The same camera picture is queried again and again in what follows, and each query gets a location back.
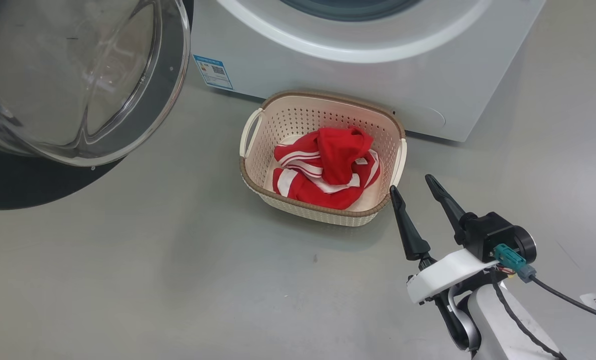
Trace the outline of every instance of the gray floor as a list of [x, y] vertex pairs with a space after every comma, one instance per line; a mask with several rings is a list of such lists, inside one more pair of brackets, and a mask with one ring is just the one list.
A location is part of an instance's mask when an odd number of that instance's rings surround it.
[[[237, 166], [257, 103], [192, 68], [171, 116], [109, 174], [0, 212], [0, 360], [467, 359], [410, 303], [392, 212], [362, 228], [284, 214]], [[538, 243], [535, 267], [596, 292], [596, 0], [550, 0], [465, 143], [408, 139], [399, 189], [433, 255], [457, 249], [424, 174]], [[533, 284], [515, 296], [570, 359], [596, 317]]]

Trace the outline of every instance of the black cable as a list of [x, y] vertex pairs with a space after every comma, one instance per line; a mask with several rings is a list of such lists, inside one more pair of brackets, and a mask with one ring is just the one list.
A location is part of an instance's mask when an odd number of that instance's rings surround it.
[[522, 331], [522, 333], [527, 335], [527, 337], [529, 337], [529, 339], [531, 339], [532, 343], [536, 344], [537, 346], [540, 346], [540, 348], [542, 350], [551, 354], [551, 356], [553, 356], [554, 358], [559, 359], [559, 360], [567, 360], [567, 358], [565, 357], [565, 355], [563, 355], [563, 353], [556, 352], [556, 351], [552, 350], [549, 346], [545, 345], [544, 342], [538, 340], [538, 337], [533, 335], [533, 333], [531, 333], [531, 331], [529, 331], [528, 328], [526, 328], [526, 326], [522, 323], [522, 321], [520, 321], [518, 316], [516, 316], [516, 314], [512, 311], [511, 307], [509, 307], [509, 303], [507, 303], [505, 296], [502, 294], [502, 290], [500, 289], [498, 280], [496, 278], [496, 271], [494, 269], [489, 269], [489, 273], [491, 274], [491, 284], [493, 285], [494, 290], [496, 291], [498, 300], [500, 300], [500, 303], [502, 303], [502, 306], [504, 306], [504, 310], [509, 315], [509, 317], [513, 321], [515, 321], [515, 325], [518, 326], [518, 329], [520, 329], [520, 331]]
[[558, 292], [557, 290], [552, 289], [551, 287], [549, 287], [549, 285], [538, 280], [538, 278], [536, 278], [535, 275], [529, 275], [529, 279], [531, 279], [534, 283], [536, 283], [541, 288], [543, 288], [543, 289], [547, 290], [548, 292], [554, 294], [555, 296], [561, 298], [562, 300], [566, 301], [567, 303], [570, 303], [571, 305], [575, 305], [586, 312], [590, 312], [590, 313], [596, 315], [596, 309], [594, 309], [593, 307], [584, 305], [584, 303], [581, 303], [580, 301], [576, 301], [576, 300], [572, 299], [571, 297], [569, 297], [561, 292]]

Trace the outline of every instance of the brown rim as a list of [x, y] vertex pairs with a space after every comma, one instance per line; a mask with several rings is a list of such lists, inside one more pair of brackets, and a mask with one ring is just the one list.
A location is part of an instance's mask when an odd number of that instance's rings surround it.
[[[400, 134], [400, 138], [405, 139], [405, 129], [403, 128], [403, 125], [400, 123], [400, 121], [396, 120], [396, 118], [390, 112], [385, 111], [384, 109], [381, 109], [380, 107], [376, 107], [376, 105], [370, 104], [368, 102], [353, 99], [353, 98], [348, 98], [346, 96], [341, 96], [341, 95], [337, 95], [337, 94], [333, 94], [333, 93], [323, 93], [323, 92], [319, 92], [319, 91], [295, 91], [295, 90], [282, 91], [282, 92], [272, 95], [267, 100], [265, 100], [263, 102], [263, 104], [261, 105], [261, 108], [264, 110], [273, 101], [276, 101], [280, 98], [284, 98], [285, 96], [310, 96], [312, 98], [319, 98], [319, 99], [324, 99], [324, 100], [344, 101], [348, 104], [355, 105], [356, 107], [361, 107], [361, 108], [364, 108], [367, 110], [378, 112], [378, 113], [386, 116], [389, 120], [391, 120], [392, 123], [394, 123], [394, 125], [396, 125], [396, 127], [398, 128], [398, 133]], [[312, 205], [311, 203], [302, 202], [302, 201], [294, 200], [293, 198], [284, 197], [280, 194], [269, 191], [268, 189], [265, 189], [264, 187], [257, 185], [255, 182], [253, 182], [252, 178], [250, 178], [249, 174], [247, 173], [247, 168], [245, 166], [245, 158], [242, 156], [240, 157], [240, 173], [242, 174], [242, 178], [245, 181], [245, 183], [247, 183], [247, 185], [249, 187], [251, 187], [257, 193], [264, 194], [266, 196], [269, 196], [270, 198], [276, 199], [278, 201], [282, 201], [289, 205], [294, 205], [295, 207], [300, 207], [300, 208], [304, 208], [307, 210], [314, 210], [316, 212], [321, 212], [321, 213], [330, 214], [330, 215], [338, 215], [338, 216], [342, 216], [342, 217], [353, 217], [353, 218], [367, 217], [369, 215], [376, 214], [377, 212], [382, 210], [387, 205], [387, 203], [389, 203], [391, 200], [389, 193], [387, 193], [387, 194], [385, 194], [382, 201], [380, 201], [380, 203], [378, 203], [378, 205], [372, 207], [369, 210], [348, 211], [348, 210], [330, 209], [328, 207]]]

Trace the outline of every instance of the beige plastic basket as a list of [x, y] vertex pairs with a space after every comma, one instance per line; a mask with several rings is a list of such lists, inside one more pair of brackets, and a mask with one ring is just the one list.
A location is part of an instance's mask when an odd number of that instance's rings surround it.
[[[248, 141], [254, 123], [256, 128]], [[380, 177], [358, 201], [346, 210], [337, 210], [273, 191], [272, 173], [279, 166], [274, 148], [280, 141], [323, 127], [348, 126], [357, 126], [371, 135], [371, 148], [380, 157]], [[268, 98], [251, 114], [240, 139], [242, 178], [264, 202], [290, 214], [343, 226], [369, 223], [390, 202], [389, 187], [400, 181], [406, 157], [405, 131], [389, 112], [358, 100], [305, 91], [286, 91]]]

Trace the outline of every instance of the clothes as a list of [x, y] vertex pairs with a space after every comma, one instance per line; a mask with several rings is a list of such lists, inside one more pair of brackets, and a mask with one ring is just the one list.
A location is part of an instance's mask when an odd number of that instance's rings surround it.
[[322, 178], [330, 185], [353, 186], [349, 185], [353, 180], [352, 165], [367, 155], [373, 142], [373, 137], [357, 127], [321, 127], [293, 144], [278, 144], [273, 156], [287, 169]]
[[369, 150], [364, 157], [357, 160], [354, 160], [350, 168], [352, 177], [357, 176], [359, 186], [330, 185], [323, 178], [310, 177], [302, 171], [276, 168], [273, 171], [273, 191], [319, 207], [347, 209], [360, 198], [367, 187], [376, 182], [381, 171], [378, 153], [374, 150]]

